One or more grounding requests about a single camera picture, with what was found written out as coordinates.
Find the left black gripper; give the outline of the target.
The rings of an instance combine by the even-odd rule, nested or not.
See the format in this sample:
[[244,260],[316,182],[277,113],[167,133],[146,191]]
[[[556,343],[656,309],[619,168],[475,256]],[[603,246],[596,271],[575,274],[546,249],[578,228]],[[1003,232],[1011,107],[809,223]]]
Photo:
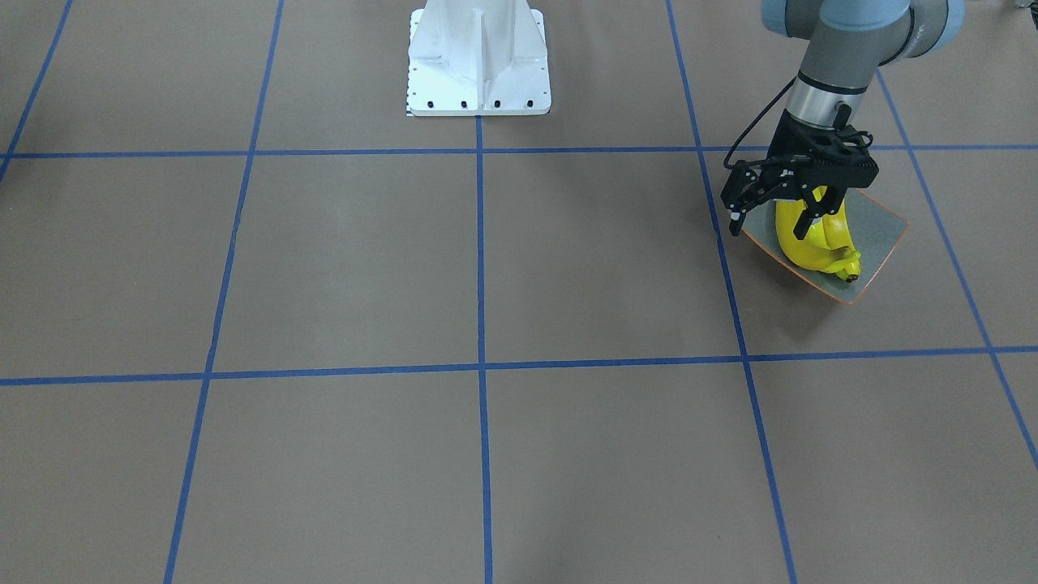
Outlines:
[[[847,188],[865,188],[878,176],[869,147],[872,136],[850,123],[815,127],[783,111],[774,139],[763,161],[738,160],[727,165],[722,203],[730,215],[729,233],[738,237],[754,208],[771,200],[804,201],[793,228],[802,241],[809,227],[844,204]],[[816,187],[824,191],[818,199]]]

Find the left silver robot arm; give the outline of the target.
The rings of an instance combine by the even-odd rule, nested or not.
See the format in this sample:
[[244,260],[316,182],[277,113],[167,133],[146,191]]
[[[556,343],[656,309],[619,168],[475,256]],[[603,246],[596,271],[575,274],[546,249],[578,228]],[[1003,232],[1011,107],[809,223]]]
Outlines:
[[786,104],[766,156],[723,162],[730,232],[738,235],[749,212],[772,200],[799,200],[805,208],[789,233],[804,239],[848,190],[869,187],[879,169],[871,134],[852,126],[861,100],[880,67],[948,45],[964,18],[963,1],[764,1],[765,27],[808,45],[778,93]]

